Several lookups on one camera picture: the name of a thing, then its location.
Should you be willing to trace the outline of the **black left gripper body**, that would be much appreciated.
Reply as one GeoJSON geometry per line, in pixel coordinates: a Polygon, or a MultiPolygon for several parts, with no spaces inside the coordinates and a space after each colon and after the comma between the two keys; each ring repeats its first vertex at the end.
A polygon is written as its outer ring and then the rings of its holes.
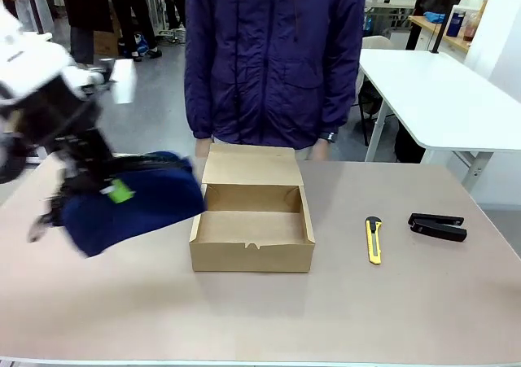
{"type": "Polygon", "coordinates": [[[109,176],[114,159],[97,128],[101,113],[99,95],[112,90],[114,80],[89,78],[71,87],[63,77],[54,77],[38,89],[15,98],[15,174],[19,176],[29,155],[42,147],[58,151],[72,166],[91,176],[109,176]]]}

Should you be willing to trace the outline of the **person's left hand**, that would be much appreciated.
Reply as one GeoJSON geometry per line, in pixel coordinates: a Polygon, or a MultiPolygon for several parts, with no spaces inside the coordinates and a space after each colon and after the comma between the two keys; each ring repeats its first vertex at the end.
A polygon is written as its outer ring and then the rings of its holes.
{"type": "Polygon", "coordinates": [[[310,152],[310,159],[313,161],[327,161],[329,158],[329,142],[325,139],[318,139],[310,152]]]}

